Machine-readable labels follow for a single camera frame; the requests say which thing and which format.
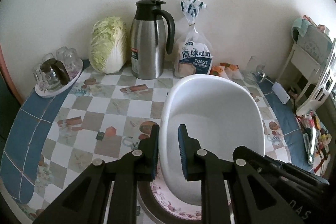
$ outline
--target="white power adapter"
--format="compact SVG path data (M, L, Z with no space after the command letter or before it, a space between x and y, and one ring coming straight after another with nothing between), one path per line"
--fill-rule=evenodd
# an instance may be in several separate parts
M278 82L274 83L274 85L272 86L272 90L283 104L286 104L290 99L288 93Z

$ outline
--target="silver screw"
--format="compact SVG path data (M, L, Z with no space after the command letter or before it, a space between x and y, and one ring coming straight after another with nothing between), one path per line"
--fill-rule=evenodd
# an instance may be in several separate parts
M239 166L244 166L246 164L246 161L244 161L243 159L238 159L238 160L236 160L236 163Z
M142 155L142 151L139 150L139 149L133 150L132 155L136 156L136 157L141 156Z
M284 180L284 181L286 181L286 182L288 182L289 181L289 179L288 178L285 178L285 177L280 177L282 180Z
M207 154L207 151L204 150L204 149L199 149L199 150L197 150L197 155L205 156L206 154Z
M102 160L102 159L94 159L94 160L92 161L92 164L93 164L94 166L100 166L100 165L103 164L103 160Z

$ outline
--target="checkered tablecloth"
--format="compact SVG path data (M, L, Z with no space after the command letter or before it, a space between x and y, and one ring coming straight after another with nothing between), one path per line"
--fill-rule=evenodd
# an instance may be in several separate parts
M141 80L125 66L111 75L85 69L65 98L45 140L34 194L21 208L35 217L96 158L110 162L136 149L160 124L167 93L179 79L170 64L155 80ZM290 162L278 121L261 90L233 80L250 92L261 112L266 155ZM140 211L137 223L153 223Z

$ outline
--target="white basin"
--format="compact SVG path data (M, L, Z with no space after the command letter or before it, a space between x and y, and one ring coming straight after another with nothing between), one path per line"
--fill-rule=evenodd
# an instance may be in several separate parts
M220 159L233 161L238 146L264 156L263 122L257 104L240 85L213 75L190 75L169 92L162 111L159 157L169 190L181 201L201 205L201 182L184 179L179 152L178 127L202 148Z

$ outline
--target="plastic bread bag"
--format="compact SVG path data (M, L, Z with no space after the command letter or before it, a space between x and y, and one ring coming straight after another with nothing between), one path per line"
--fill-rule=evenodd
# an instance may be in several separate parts
M206 4L200 0L181 1L182 12L189 29L174 44L174 75L185 77L193 74L209 74L212 65L212 47L195 27L195 19Z

